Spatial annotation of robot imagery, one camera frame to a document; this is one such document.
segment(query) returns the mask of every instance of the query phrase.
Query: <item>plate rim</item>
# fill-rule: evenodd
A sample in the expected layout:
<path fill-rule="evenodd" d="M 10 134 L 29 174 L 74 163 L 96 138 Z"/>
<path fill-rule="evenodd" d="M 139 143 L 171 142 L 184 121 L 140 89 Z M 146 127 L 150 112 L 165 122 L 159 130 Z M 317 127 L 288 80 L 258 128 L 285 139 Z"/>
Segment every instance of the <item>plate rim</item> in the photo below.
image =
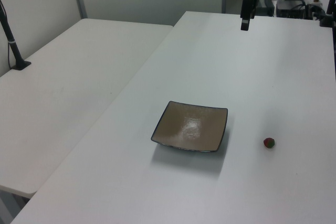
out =
<path fill-rule="evenodd" d="M 179 104 L 183 104 L 183 105 L 188 105 L 188 106 L 196 106 L 196 107 L 203 107 L 203 108 L 211 108 L 211 109 L 220 109 L 220 110 L 226 110 L 226 119 L 225 119 L 225 125 L 224 125 L 224 129 L 223 129 L 223 133 L 222 133 L 222 138 L 221 138 L 221 141 L 219 142 L 219 145 L 218 145 L 218 148 L 216 150 L 211 150 L 211 151 L 201 151 L 201 150 L 193 150 L 193 149 L 186 149 L 186 148 L 182 148 L 182 147 L 177 147 L 177 146 L 174 146 L 174 145 L 168 145 L 168 144 L 164 144 L 164 143 L 160 143 L 156 140 L 153 139 L 154 137 L 154 134 L 156 133 L 156 130 L 158 129 L 158 126 L 162 120 L 162 117 L 164 116 L 164 114 L 166 113 L 166 110 L 169 106 L 170 103 L 179 103 Z M 229 109 L 228 108 L 218 108 L 218 107 L 210 107 L 210 106 L 202 106 L 202 105 L 194 105 L 194 104 L 188 104 L 188 103 L 183 103 L 183 102 L 175 102 L 175 101 L 169 101 L 166 108 L 164 109 L 161 117 L 160 117 L 160 120 L 158 121 L 156 127 L 155 127 L 155 130 L 151 136 L 151 140 L 155 143 L 158 143 L 158 144 L 161 144 L 161 145 L 164 145 L 164 146 L 168 146 L 168 147 L 171 147 L 171 148 L 176 148 L 176 149 L 180 149 L 180 150 L 184 150 L 184 151 L 190 151 L 190 152 L 217 152 L 219 150 L 219 147 L 220 145 L 222 144 L 222 141 L 223 141 L 223 137 L 224 137 L 224 133 L 225 133 L 225 130 L 226 130 L 226 124 L 227 124 L 227 118 L 228 118 L 228 114 L 229 114 Z"/>

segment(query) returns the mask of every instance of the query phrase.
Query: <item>square plate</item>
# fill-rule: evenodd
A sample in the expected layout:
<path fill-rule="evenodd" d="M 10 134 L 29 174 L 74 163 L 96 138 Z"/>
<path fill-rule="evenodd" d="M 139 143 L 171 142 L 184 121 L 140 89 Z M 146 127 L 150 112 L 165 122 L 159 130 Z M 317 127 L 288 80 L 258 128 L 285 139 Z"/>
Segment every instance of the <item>square plate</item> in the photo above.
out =
<path fill-rule="evenodd" d="M 151 140 L 189 151 L 215 152 L 222 142 L 228 109 L 170 101 Z"/>

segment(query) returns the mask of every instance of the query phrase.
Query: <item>strawberry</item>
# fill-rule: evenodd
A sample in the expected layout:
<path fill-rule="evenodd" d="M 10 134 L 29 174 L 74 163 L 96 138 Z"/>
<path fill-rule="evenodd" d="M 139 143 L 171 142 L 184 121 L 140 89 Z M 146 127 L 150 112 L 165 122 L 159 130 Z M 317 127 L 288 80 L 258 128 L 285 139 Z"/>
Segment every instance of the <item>strawberry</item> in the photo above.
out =
<path fill-rule="evenodd" d="M 264 145 L 269 149 L 273 148 L 273 146 L 275 145 L 275 141 L 273 138 L 268 137 L 264 140 Z"/>

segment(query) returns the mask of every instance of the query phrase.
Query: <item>black stand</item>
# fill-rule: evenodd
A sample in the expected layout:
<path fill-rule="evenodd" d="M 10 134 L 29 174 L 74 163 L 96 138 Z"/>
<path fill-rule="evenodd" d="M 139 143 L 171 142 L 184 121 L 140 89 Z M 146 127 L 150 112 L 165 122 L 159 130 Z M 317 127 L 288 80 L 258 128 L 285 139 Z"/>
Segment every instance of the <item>black stand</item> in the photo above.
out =
<path fill-rule="evenodd" d="M 333 10 L 336 0 L 329 0 L 328 9 L 326 12 L 326 15 L 320 20 L 320 26 L 322 27 L 332 27 L 333 26 Z"/>
<path fill-rule="evenodd" d="M 16 70 L 23 70 L 30 64 L 32 64 L 29 61 L 24 61 L 23 58 L 21 57 L 20 51 L 17 48 L 14 36 L 12 34 L 12 31 L 9 27 L 8 20 L 7 20 L 7 15 L 5 13 L 5 10 L 3 9 L 2 3 L 0 1 L 0 22 L 2 25 L 2 28 L 4 29 L 4 32 L 6 34 L 7 40 L 9 45 L 11 46 L 12 52 L 14 54 L 15 60 L 16 60 L 16 65 L 12 67 L 12 69 Z"/>

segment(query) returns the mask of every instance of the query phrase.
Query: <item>floor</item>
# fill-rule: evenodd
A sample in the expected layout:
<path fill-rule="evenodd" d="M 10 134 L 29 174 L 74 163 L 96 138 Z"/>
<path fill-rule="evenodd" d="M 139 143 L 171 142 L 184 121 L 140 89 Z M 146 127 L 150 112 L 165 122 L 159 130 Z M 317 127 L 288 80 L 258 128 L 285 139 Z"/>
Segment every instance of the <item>floor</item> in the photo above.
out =
<path fill-rule="evenodd" d="M 26 198 L 0 190 L 0 224 L 10 224 L 26 203 Z"/>

